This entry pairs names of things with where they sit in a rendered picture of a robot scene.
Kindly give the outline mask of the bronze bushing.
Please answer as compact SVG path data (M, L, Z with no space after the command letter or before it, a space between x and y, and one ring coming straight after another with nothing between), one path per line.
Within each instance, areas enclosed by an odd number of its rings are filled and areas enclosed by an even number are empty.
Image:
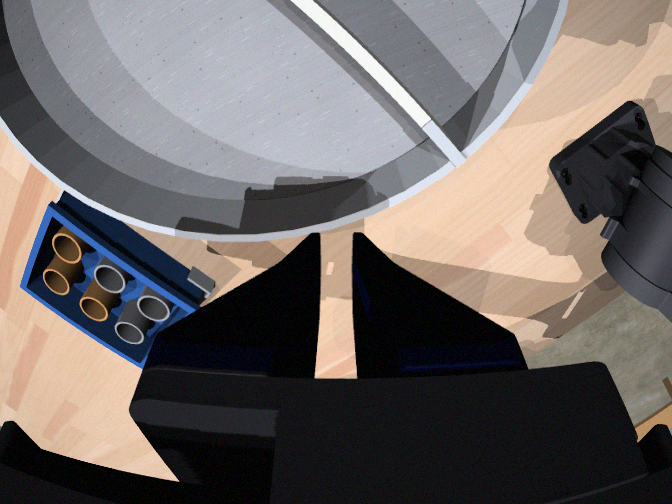
M80 300L80 307L91 319L104 321L108 318L118 296L119 293L111 293L101 288L93 278Z
M90 247L87 242L82 240L64 225L53 237L52 245L56 254L68 263L79 262Z
M43 272L43 279L50 290L59 295L66 295L82 270L83 264L81 260L76 264L67 263L56 255Z

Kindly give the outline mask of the blue crate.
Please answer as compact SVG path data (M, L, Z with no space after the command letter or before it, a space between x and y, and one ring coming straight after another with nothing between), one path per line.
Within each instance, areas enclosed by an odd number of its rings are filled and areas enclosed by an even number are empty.
M68 294L59 295L47 287L43 272L56 256L52 239L63 225L92 247L83 255L83 270ZM96 321L84 314L80 299L103 256L132 276L119 293L108 318ZM201 308L198 302L203 290L187 280L190 271L124 222L66 192L57 203L51 201L47 206L20 288L101 345L143 369L158 332ZM151 321L142 343L130 344L116 334L115 325L125 304L138 300L145 284L174 306L167 320Z

